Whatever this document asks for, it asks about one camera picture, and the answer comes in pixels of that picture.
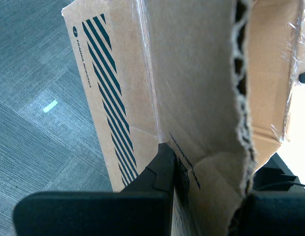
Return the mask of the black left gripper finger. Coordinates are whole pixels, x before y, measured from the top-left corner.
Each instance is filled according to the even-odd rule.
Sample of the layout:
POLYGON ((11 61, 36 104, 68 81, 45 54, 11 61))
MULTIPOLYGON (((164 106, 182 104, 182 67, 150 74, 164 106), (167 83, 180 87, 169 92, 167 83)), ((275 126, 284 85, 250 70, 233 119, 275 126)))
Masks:
POLYGON ((159 144, 155 158, 120 192, 38 192, 13 210, 19 236, 169 236, 176 155, 159 144))
POLYGON ((305 193, 250 193, 232 218, 231 235, 305 236, 305 193))

